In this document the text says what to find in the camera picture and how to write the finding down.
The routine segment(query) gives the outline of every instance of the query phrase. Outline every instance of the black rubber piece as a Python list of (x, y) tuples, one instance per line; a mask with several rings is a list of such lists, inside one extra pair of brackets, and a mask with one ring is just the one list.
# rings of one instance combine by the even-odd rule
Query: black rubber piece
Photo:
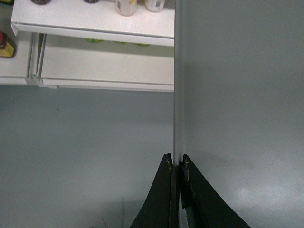
[(188, 219), (190, 228), (250, 228), (218, 195), (186, 154), (180, 172), (182, 206), (191, 209), (191, 214), (187, 214), (191, 218)]
[(176, 174), (170, 154), (165, 154), (148, 196), (130, 228), (178, 228)]

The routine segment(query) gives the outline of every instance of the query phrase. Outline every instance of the shelving unit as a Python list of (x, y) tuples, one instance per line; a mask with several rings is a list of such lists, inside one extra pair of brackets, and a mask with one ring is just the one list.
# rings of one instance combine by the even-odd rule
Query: shelving unit
[(150, 12), (144, 1), (130, 17), (121, 16), (113, 2), (101, 0), (53, 0), (39, 6), (30, 0), (15, 0), (12, 27), (15, 33), (29, 31), (79, 38), (174, 46), (174, 0), (166, 0), (161, 12)]
[(44, 86), (173, 91), (174, 48), (47, 35)]
[(12, 15), (12, 6), (1, 4), (0, 7), (0, 30), (5, 32), (17, 44), (17, 52), (14, 58), (0, 58), (0, 84), (6, 85), (25, 85), (25, 80), (31, 34), (21, 32), (15, 37), (10, 27), (10, 18)]

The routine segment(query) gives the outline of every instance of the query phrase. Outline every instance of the metal bracket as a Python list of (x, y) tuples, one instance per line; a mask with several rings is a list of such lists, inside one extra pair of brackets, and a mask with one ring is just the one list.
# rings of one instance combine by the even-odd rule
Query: metal bracket
[(26, 82), (28, 85), (44, 87), (41, 72), (43, 65), (46, 34), (33, 33), (28, 57)]

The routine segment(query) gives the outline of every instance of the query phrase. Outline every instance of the bottle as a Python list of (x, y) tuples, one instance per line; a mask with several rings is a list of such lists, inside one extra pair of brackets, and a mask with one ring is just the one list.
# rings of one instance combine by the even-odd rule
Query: bottle
[(45, 5), (48, 4), (51, 0), (31, 0), (31, 1), (37, 5)]
[(4, 32), (0, 31), (0, 57), (14, 57), (16, 46)]
[(166, 0), (145, 0), (144, 3), (148, 10), (152, 12), (159, 12), (165, 5)]
[(3, 4), (7, 4), (7, 5), (13, 5), (14, 4), (14, 0), (0, 0), (1, 3)]
[(136, 12), (137, 0), (116, 0), (115, 7), (121, 15), (131, 16)]
[(87, 3), (95, 3), (95, 2), (98, 2), (99, 0), (84, 0), (84, 1)]

